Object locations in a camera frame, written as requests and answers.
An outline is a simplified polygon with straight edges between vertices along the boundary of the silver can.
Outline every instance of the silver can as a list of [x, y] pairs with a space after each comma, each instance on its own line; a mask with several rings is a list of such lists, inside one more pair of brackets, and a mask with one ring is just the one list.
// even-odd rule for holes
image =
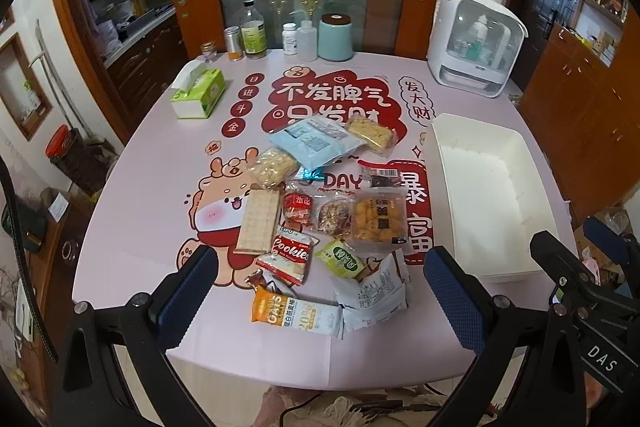
[[230, 26], [225, 29], [226, 56], [229, 60], [240, 60], [244, 57], [242, 44], [240, 43], [240, 28]]

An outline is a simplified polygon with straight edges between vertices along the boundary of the red trash can lid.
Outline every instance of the red trash can lid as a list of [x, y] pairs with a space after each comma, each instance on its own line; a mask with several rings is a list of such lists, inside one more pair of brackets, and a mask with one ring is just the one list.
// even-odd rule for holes
[[51, 140], [49, 140], [49, 144], [47, 145], [47, 149], [45, 154], [47, 158], [53, 158], [53, 156], [59, 156], [63, 152], [63, 143], [65, 141], [66, 136], [69, 134], [69, 128], [62, 124], [58, 127], [58, 130], [53, 133]]

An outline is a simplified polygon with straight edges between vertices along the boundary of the green label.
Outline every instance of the green label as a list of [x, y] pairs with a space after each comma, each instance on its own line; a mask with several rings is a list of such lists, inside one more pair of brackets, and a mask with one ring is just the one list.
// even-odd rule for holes
[[358, 261], [356, 261], [344, 248], [335, 247], [334, 257], [342, 263], [344, 269], [352, 272], [355, 272], [358, 269]]
[[244, 50], [249, 53], [262, 53], [267, 49], [267, 37], [264, 33], [264, 22], [253, 21], [251, 26], [242, 27], [242, 40]]

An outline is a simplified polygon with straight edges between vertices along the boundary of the cartoon animal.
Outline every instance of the cartoon animal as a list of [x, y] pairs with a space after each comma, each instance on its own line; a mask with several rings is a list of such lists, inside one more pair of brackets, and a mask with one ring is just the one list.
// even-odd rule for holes
[[218, 277], [214, 285], [249, 288], [244, 278], [257, 269], [255, 256], [234, 253], [234, 249], [244, 215], [243, 203], [252, 183], [247, 166], [257, 155], [258, 150], [250, 147], [244, 152], [244, 158], [231, 158], [225, 164], [219, 156], [213, 158], [211, 174], [200, 180], [189, 209], [191, 228], [197, 232], [197, 239], [187, 239], [180, 247], [176, 258], [178, 268], [199, 245], [209, 245], [218, 254]]

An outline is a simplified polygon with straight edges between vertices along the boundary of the bolt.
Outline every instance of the bolt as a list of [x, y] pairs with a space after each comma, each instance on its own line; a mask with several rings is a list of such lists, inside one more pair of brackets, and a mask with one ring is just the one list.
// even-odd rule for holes
[[566, 315], [566, 306], [564, 304], [554, 304], [554, 311], [556, 315], [564, 317]]
[[89, 304], [87, 304], [86, 301], [81, 301], [74, 306], [74, 311], [76, 312], [76, 314], [81, 315], [86, 311], [88, 307]]
[[494, 304], [498, 306], [498, 308], [504, 310], [504, 309], [507, 309], [509, 306], [511, 306], [511, 301], [505, 295], [495, 295]]
[[149, 294], [140, 292], [133, 295], [133, 297], [131, 298], [131, 304], [133, 304], [136, 308], [140, 308], [140, 306], [144, 306], [148, 300]]

